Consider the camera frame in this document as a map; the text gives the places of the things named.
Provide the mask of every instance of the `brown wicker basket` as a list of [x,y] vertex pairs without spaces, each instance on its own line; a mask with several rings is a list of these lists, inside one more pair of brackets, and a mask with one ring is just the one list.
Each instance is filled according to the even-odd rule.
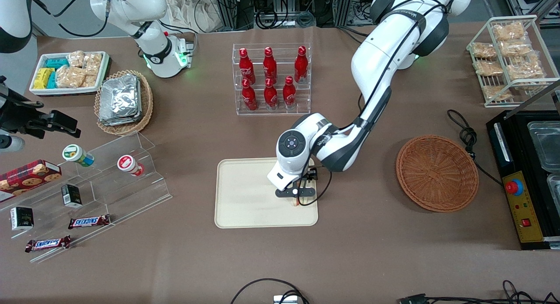
[[[125,74],[130,73],[134,74],[140,79],[140,95],[142,96],[142,113],[144,116],[140,121],[133,122],[133,123],[125,123],[123,125],[117,126],[105,126],[104,124],[98,121],[98,127],[100,127],[104,132],[108,134],[114,135],[127,135],[133,131],[140,131],[146,127],[148,122],[150,122],[150,118],[152,117],[152,111],[154,110],[154,97],[152,95],[152,89],[150,89],[150,85],[146,80],[146,77],[142,75],[142,73],[138,71],[119,71],[107,77],[107,79],[116,79],[117,77],[122,77]],[[99,99],[101,95],[101,88],[98,89],[97,94],[95,95],[95,105],[94,105],[94,113],[99,118]]]
[[408,141],[396,157],[396,176],[414,202],[436,212],[458,211],[478,191],[478,171],[469,154],[437,135]]

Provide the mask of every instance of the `red bottle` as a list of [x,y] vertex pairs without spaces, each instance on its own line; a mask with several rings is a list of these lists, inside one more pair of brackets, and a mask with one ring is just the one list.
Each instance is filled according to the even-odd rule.
[[286,109],[294,109],[294,107],[296,107],[296,87],[294,85],[294,79],[289,75],[286,77],[286,83],[284,84],[284,89],[282,89],[282,96],[284,96]]
[[245,102],[245,105],[247,105],[247,109],[249,111],[256,111],[256,109],[259,108],[259,105],[256,102],[255,90],[252,89],[248,79],[243,79],[241,84],[243,85],[241,94],[243,95],[243,101]]
[[239,49],[239,69],[244,79],[248,79],[252,84],[255,84],[255,70],[252,67],[252,61],[247,55],[247,49]]
[[308,82],[308,57],[305,55],[305,46],[300,46],[297,49],[296,63],[294,64],[296,71],[294,73],[294,79],[296,83],[307,83]]
[[266,87],[264,88],[264,101],[266,102],[266,109],[269,112],[276,111],[278,108],[278,97],[272,79],[264,80]]
[[272,48],[267,47],[264,49],[264,77],[271,79],[273,84],[276,84],[278,69],[276,68],[276,59],[272,56]]

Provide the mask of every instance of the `wicker basket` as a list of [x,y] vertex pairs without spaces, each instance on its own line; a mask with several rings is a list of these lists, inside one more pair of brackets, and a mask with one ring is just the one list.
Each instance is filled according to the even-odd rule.
[[455,212],[478,190],[478,171],[468,153],[437,135],[408,141],[396,157],[396,176],[404,192],[422,208]]
[[[98,127],[100,127],[104,132],[108,134],[114,135],[127,135],[133,131],[140,131],[146,127],[148,122],[150,122],[150,118],[152,117],[152,111],[154,110],[154,97],[152,95],[152,89],[150,89],[150,85],[146,78],[142,75],[142,73],[138,71],[119,71],[110,75],[107,79],[116,79],[117,77],[122,77],[125,74],[134,74],[140,79],[140,95],[142,96],[142,113],[144,116],[140,119],[139,122],[133,123],[125,123],[122,125],[117,126],[105,126],[100,121],[98,121]],[[97,94],[95,95],[95,105],[94,105],[94,113],[99,118],[99,100],[101,95],[102,89],[99,88]]]

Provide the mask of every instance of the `brown tabletop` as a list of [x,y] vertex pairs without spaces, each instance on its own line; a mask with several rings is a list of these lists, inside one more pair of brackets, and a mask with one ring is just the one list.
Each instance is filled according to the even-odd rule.
[[[39,38],[40,54],[102,50],[113,59],[112,73],[132,69],[147,77],[154,115],[142,133],[156,144],[156,169],[174,198],[38,265],[28,262],[24,246],[12,243],[4,220],[0,301],[228,303],[246,282],[267,276],[296,284],[321,304],[393,303],[418,293],[496,298],[504,279],[538,298],[560,291],[560,255],[519,250],[504,191],[486,176],[480,176],[474,201],[451,214],[416,206],[396,180],[396,154],[410,138],[438,134],[458,141],[459,129],[445,114],[449,108],[478,131],[477,159],[498,176],[484,123],[500,109],[482,106],[464,51],[482,25],[452,24],[441,49],[396,73],[386,111],[356,163],[334,173],[316,225],[236,230],[214,225],[218,162],[274,157],[278,136],[297,117],[236,115],[232,44],[312,42],[312,111],[342,126],[358,113],[350,72],[356,42],[318,28],[201,35],[192,69],[160,79],[138,58],[131,38]],[[60,150],[70,143],[90,149],[116,138],[96,126],[94,97],[41,100],[78,119],[82,137],[26,138],[24,151],[2,155],[0,171],[37,158],[62,162]],[[262,283],[238,302],[270,303],[286,290]]]

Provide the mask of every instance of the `red button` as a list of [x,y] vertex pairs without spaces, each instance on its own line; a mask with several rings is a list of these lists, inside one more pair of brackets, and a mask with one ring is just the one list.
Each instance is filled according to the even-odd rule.
[[518,192],[518,190],[519,190],[518,183],[514,181],[506,182],[506,191],[508,192],[508,194],[514,194]]

